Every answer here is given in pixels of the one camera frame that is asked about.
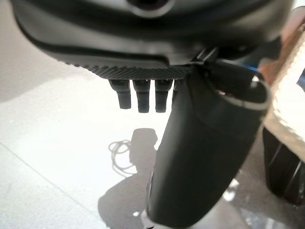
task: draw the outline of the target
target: tiled floor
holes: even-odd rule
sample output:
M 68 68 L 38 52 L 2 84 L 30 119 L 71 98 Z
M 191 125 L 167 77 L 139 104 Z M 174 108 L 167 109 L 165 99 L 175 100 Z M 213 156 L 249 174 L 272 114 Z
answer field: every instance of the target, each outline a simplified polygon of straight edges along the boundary
M 37 50 L 0 1 L 0 229 L 141 228 L 170 109 L 139 114 L 135 97 L 120 110 L 106 80 Z M 305 210 L 266 189 L 259 140 L 236 180 L 207 228 L 304 228 Z

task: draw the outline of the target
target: black plastic housing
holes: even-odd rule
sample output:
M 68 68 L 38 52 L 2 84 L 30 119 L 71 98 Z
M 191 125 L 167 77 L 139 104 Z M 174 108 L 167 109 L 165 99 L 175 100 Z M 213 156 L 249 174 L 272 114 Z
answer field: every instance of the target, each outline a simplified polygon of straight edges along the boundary
M 230 95 L 230 87 L 224 94 L 212 78 L 195 66 L 173 103 L 148 195 L 148 216 L 158 224 L 186 228 L 214 206 L 246 158 L 269 106 L 261 81 L 236 77 L 246 90 Z

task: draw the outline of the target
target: white floor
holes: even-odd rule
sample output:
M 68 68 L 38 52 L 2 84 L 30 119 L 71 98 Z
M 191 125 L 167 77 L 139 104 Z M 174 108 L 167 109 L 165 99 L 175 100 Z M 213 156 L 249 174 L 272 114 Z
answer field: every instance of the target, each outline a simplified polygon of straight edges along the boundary
M 120 110 L 107 80 L 43 54 L 0 1 L 0 229 L 141 228 L 170 113 L 170 99 L 166 113 L 154 111 L 153 90 L 150 113 L 137 112 L 135 93 Z M 119 174 L 112 155 L 125 139 L 133 151 L 115 161 L 132 167 Z

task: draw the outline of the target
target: beige fabric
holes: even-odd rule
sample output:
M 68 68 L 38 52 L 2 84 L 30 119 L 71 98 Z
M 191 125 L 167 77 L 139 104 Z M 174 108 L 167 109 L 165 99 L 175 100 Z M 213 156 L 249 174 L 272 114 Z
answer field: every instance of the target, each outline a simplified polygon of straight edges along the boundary
M 305 162 L 305 93 L 296 83 L 305 67 L 305 32 L 275 79 L 265 127 Z

